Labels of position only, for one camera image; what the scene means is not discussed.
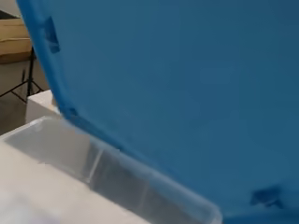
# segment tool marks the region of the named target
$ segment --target lid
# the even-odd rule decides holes
[[[72,123],[216,203],[225,223],[298,223],[298,1],[19,6]]]

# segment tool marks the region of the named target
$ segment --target clear plastic container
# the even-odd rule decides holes
[[[222,222],[213,203],[62,119],[38,119],[6,133],[0,137],[0,149],[0,163],[7,164],[0,169],[12,173],[5,180],[1,176],[7,172],[0,173],[0,203],[4,192],[13,195],[9,204],[23,204],[26,198],[30,214],[43,211],[38,212],[38,218],[46,217],[43,222],[32,215],[38,220],[28,223]]]

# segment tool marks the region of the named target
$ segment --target wall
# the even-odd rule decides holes
[[[15,0],[0,0],[0,10],[5,11],[14,16],[21,15]]]

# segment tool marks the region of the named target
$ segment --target tripod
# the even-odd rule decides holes
[[[23,70],[22,74],[21,74],[21,83],[19,85],[15,86],[14,88],[10,89],[9,91],[6,91],[6,92],[2,93],[0,95],[0,98],[7,95],[7,94],[9,94],[9,93],[12,93],[15,96],[17,96],[20,100],[22,100],[24,103],[27,104],[28,97],[31,94],[35,94],[35,93],[39,93],[39,92],[43,91],[43,89],[40,86],[38,86],[37,83],[34,81],[34,77],[33,77],[35,58],[36,58],[35,50],[34,50],[34,48],[31,48],[28,78],[25,80],[26,71]],[[27,92],[26,92],[26,98],[25,99],[23,99],[18,93],[16,93],[14,91],[14,90],[18,89],[19,87],[21,87],[22,85],[27,85]],[[34,89],[33,89],[34,85],[38,89],[37,92],[34,92]]]

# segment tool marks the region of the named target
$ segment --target wooden shelf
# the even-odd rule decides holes
[[[22,20],[0,20],[0,63],[28,60],[30,51],[30,37]]]

